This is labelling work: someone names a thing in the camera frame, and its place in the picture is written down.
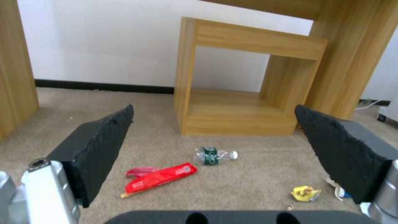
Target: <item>white wall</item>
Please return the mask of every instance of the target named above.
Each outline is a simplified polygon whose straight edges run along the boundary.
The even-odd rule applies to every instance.
[[[303,35],[312,25],[310,20],[198,0],[18,3],[36,79],[174,86],[182,16]],[[267,59],[200,48],[194,85],[257,91]]]
[[[398,28],[378,62],[362,99],[392,100],[398,95]]]

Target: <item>green bottle label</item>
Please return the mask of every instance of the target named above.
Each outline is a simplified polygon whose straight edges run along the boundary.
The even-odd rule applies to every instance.
[[[219,163],[216,147],[202,147],[202,149],[205,152],[205,165],[216,165]]]

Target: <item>black baseboard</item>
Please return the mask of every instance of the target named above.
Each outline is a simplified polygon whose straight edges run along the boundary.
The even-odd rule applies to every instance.
[[[371,104],[371,103],[376,102],[376,100],[364,100],[364,99],[360,99],[359,102],[360,102],[360,103],[368,102],[368,104]],[[391,103],[391,101],[382,100],[382,101],[380,101],[380,102],[377,102],[375,105],[378,105],[378,106],[388,106],[388,105],[390,105],[390,103]]]
[[[145,92],[145,93],[160,93],[160,94],[174,93],[174,87],[166,87],[166,86],[85,83],[85,82],[46,80],[46,79],[35,79],[35,83],[36,87],[68,88],[68,89],[83,89],[83,90],[98,89],[98,90],[107,90],[107,91]]]

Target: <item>metal bolt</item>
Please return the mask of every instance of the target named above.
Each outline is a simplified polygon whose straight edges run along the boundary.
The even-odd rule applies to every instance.
[[[30,172],[36,171],[38,169],[44,168],[50,164],[51,164],[51,162],[47,158],[35,159],[31,163],[29,163],[29,165],[27,167],[27,171],[30,173]]]

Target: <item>open wooden box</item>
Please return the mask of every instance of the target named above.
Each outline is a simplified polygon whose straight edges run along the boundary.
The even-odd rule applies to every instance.
[[[174,109],[181,134],[289,135],[326,39],[182,18]],[[260,93],[192,89],[197,46],[271,54]]]

